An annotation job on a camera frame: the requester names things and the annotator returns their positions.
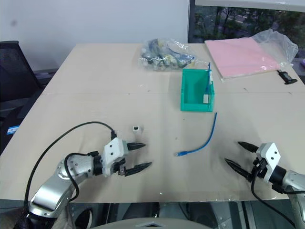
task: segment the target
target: blue label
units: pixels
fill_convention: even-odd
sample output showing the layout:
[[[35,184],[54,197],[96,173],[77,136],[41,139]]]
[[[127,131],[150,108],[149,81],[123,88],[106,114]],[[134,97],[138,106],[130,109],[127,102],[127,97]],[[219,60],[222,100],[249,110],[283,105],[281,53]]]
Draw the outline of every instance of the blue label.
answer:
[[[6,135],[12,135],[13,133],[15,133],[18,130],[18,128],[19,128],[19,125],[9,127]]]

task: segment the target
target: pink sheet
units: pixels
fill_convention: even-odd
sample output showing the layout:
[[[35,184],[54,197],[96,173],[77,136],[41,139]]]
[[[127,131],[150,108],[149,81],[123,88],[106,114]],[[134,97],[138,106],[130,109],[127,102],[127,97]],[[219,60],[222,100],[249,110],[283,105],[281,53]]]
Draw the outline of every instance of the pink sheet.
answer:
[[[280,69],[276,60],[251,37],[205,43],[223,78]]]

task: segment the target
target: black office chair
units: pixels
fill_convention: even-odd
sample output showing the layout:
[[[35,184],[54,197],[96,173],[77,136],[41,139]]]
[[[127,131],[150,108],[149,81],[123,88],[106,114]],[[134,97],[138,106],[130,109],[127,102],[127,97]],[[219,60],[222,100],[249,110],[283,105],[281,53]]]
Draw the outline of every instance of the black office chair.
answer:
[[[7,117],[1,117],[0,155],[12,138],[9,127],[18,126],[40,96],[43,88],[25,59],[18,41],[0,42],[0,100],[1,103],[29,98],[24,106],[12,110]]]

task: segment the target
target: wooden table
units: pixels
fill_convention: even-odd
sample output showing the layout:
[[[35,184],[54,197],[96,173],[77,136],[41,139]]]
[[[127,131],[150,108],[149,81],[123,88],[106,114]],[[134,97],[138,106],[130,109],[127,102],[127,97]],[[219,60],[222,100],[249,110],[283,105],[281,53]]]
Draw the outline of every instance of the wooden table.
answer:
[[[205,45],[191,44],[198,56],[212,61]],[[237,141],[275,142],[280,166],[305,173],[305,86],[285,85],[276,72],[222,83],[212,62],[216,128],[209,145],[182,157],[174,154],[203,144],[214,113],[180,111],[181,72],[150,72],[139,67],[140,44],[77,45],[0,157],[0,198],[23,199],[30,172],[44,149],[63,132],[88,121],[111,125],[128,142],[147,146],[132,152],[129,165],[152,161],[141,173],[89,179],[78,202],[153,202],[251,200],[250,184],[224,161],[251,169],[254,154]],[[135,136],[133,125],[143,133]],[[88,125],[70,133],[45,156],[33,178],[30,197],[68,153],[102,152],[109,131]],[[287,198],[257,182],[264,199]]]

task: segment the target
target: teal plastic bin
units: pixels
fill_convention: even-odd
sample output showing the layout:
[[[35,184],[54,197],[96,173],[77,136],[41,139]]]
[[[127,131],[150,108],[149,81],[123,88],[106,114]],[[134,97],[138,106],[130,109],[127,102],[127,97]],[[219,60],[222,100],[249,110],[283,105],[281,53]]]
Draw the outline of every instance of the teal plastic bin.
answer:
[[[210,77],[211,70],[183,69],[181,85],[182,111],[213,111],[214,84]],[[203,103],[203,96],[208,95],[208,103]]]

